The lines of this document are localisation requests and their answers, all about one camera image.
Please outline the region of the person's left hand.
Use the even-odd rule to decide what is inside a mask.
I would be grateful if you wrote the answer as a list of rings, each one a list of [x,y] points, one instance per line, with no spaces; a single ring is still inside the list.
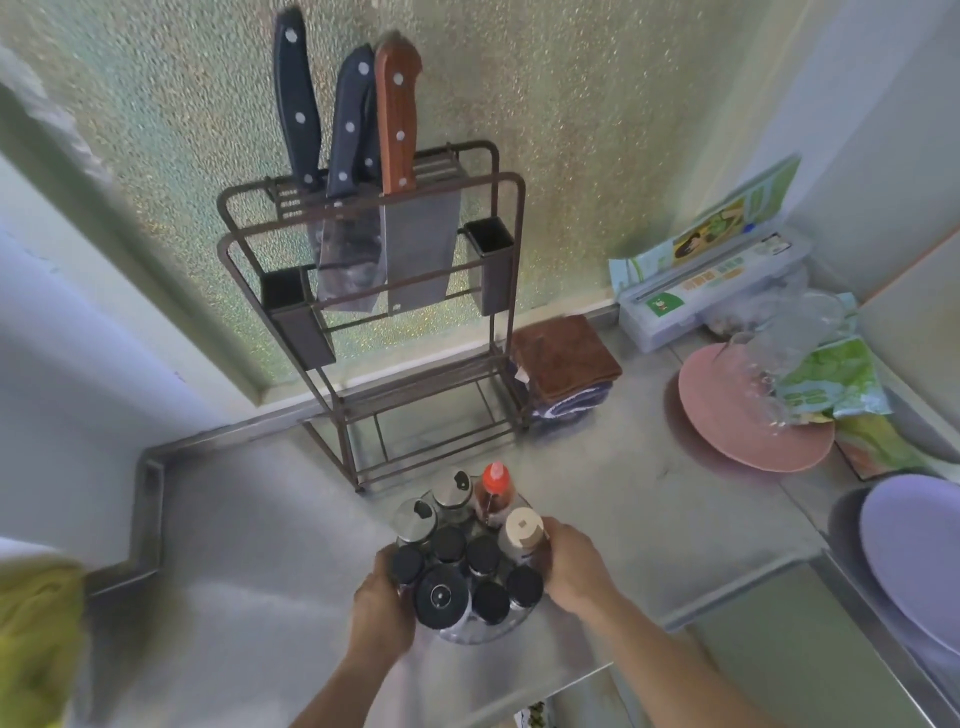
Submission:
[[[347,649],[362,645],[411,649],[415,634],[408,596],[391,581],[373,576],[373,566],[354,592]]]

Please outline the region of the frosted glass window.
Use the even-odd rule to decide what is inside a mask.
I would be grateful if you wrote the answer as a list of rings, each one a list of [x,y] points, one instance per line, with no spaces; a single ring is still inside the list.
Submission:
[[[0,83],[29,91],[115,205],[124,247],[263,390],[294,372],[217,259],[224,188],[290,170],[274,15],[302,8],[323,125],[336,72],[399,30],[418,141],[491,140],[526,181],[518,309],[607,285],[673,220],[726,113],[742,120],[813,0],[0,0]]]

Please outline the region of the brown folded cloth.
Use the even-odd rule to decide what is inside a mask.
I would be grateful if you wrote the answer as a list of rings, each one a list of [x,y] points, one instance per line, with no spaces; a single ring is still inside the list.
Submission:
[[[571,314],[512,332],[510,360],[526,376],[534,400],[553,405],[598,384],[614,383],[622,368],[592,322]]]

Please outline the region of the white cling film dispenser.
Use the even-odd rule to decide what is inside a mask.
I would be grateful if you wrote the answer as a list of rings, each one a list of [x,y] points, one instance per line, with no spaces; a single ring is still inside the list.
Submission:
[[[705,263],[619,294],[619,328],[642,354],[653,353],[702,326],[720,305],[782,277],[813,250],[810,238],[791,228],[748,235]]]

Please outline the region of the yellow green flat packet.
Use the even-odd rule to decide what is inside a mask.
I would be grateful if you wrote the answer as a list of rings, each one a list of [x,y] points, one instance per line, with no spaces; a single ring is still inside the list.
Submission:
[[[927,466],[884,415],[862,414],[836,419],[834,441],[861,481],[921,471]]]

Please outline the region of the small black cap spice jar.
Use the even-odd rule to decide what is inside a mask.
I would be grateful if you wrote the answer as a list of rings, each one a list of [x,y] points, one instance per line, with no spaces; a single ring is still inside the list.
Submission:
[[[493,580],[479,582],[471,595],[472,613],[485,625],[501,625],[511,611],[507,588]]]
[[[498,539],[489,534],[478,535],[466,544],[465,573],[474,579],[496,579],[501,559],[502,551],[498,545]]]
[[[399,594],[414,588],[426,569],[426,556],[418,547],[405,543],[390,557],[388,576]]]
[[[544,577],[528,564],[516,565],[506,576],[504,587],[510,611],[518,613],[534,609],[545,592]]]
[[[462,564],[468,544],[465,532],[456,525],[444,525],[436,529],[429,540],[429,549],[438,564],[459,566]]]

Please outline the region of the clear round condiment tray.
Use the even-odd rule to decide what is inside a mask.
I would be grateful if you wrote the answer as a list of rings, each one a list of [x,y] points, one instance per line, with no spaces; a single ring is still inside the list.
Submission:
[[[472,479],[472,483],[474,483],[474,480],[478,479],[477,476],[471,475],[470,477]],[[421,495],[421,497],[429,498],[435,507],[433,497],[431,496],[431,491],[427,491],[425,494]],[[516,497],[516,501],[514,502],[514,506],[510,511],[520,506],[529,506],[529,503],[523,496],[518,494]],[[447,524],[441,524],[440,522],[438,522],[437,528],[440,528],[443,526],[447,526]],[[466,535],[467,542],[469,542],[469,540],[472,540],[474,537],[478,535],[483,535],[483,534],[488,534],[498,539],[498,533],[501,528],[500,527],[498,529],[492,529],[492,528],[486,527],[486,525],[481,523],[477,518],[475,508],[474,508],[474,516],[471,518],[471,520],[469,520],[467,523],[464,523],[462,525],[456,525],[456,527],[462,529],[462,531]],[[423,576],[427,570],[439,564],[436,562],[436,560],[434,559],[434,557],[430,552],[429,541],[424,545],[421,551],[426,557],[426,567],[422,574]],[[490,580],[496,581],[504,586],[506,577],[509,575],[510,571],[517,565],[528,565],[533,568],[533,558],[531,558],[529,562],[524,564],[513,564],[504,555],[502,555],[498,575],[495,579],[490,579]],[[467,583],[469,585],[469,590],[470,590],[470,603],[472,603],[472,594],[475,586],[479,582],[485,581],[485,580],[468,577],[466,574],[465,566],[466,566],[465,558],[463,558],[462,564],[454,565],[454,567],[457,568],[467,580]],[[413,604],[414,588],[410,588],[409,590],[402,593],[402,595],[408,596],[412,599],[412,604]],[[466,619],[456,628],[450,629],[450,630],[444,630],[441,632],[436,632],[434,630],[432,631],[435,632],[438,635],[438,637],[451,643],[456,643],[459,645],[467,645],[467,646],[483,645],[485,643],[492,642],[508,634],[518,625],[522,624],[527,619],[529,614],[538,607],[538,605],[539,604],[537,604],[534,607],[534,609],[528,612],[510,611],[507,618],[501,624],[491,626],[491,625],[486,625],[474,615],[473,605],[470,604],[471,609],[468,615],[466,616]]]

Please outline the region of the large black lid jar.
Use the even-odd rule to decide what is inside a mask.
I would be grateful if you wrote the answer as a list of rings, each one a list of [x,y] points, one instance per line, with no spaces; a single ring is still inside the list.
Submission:
[[[413,591],[414,614],[421,625],[436,632],[461,625],[471,612],[466,577],[451,564],[436,564],[420,577]]]

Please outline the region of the blue folded cloth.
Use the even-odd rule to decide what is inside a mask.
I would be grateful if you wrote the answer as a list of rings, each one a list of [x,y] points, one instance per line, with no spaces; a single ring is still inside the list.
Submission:
[[[538,398],[528,373],[516,366],[511,367],[527,420],[537,426],[558,427],[574,424],[596,407],[606,402],[614,387],[614,380],[591,384],[567,394],[553,402]]]

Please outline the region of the beige cap bottle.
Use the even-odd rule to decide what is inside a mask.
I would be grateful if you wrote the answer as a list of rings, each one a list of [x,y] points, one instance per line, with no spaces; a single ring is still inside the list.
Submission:
[[[547,540],[544,520],[529,506],[511,510],[497,537],[500,551],[512,564],[529,562]]]

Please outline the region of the lilac plate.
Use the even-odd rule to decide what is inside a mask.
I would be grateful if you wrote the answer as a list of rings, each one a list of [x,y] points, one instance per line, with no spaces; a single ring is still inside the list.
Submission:
[[[890,601],[960,657],[960,484],[921,474],[889,477],[866,496],[859,534]]]

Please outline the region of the steel sink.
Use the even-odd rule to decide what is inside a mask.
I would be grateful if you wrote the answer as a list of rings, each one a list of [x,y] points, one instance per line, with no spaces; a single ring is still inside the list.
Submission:
[[[687,632],[789,728],[960,728],[960,690],[922,664],[828,556],[736,589]]]

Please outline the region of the clear plastic bag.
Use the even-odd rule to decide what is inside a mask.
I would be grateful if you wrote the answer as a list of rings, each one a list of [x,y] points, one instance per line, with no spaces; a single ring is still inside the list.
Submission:
[[[842,297],[806,289],[787,297],[759,329],[732,336],[714,356],[712,369],[754,423],[780,433],[794,423],[776,393],[780,381],[833,339],[848,313]]]

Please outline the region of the pink plate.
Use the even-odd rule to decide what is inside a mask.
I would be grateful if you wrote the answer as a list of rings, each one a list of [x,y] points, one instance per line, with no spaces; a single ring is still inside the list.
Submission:
[[[714,363],[723,348],[701,346],[678,372],[679,401],[694,430],[721,455],[767,473],[790,475],[821,463],[834,445],[834,424],[767,423],[755,409],[757,400]]]

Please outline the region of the red cap sauce bottle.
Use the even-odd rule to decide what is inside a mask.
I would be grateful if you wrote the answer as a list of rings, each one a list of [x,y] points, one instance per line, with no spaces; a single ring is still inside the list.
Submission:
[[[517,496],[510,470],[500,460],[486,465],[473,482],[476,516],[487,528],[502,528],[515,506]]]

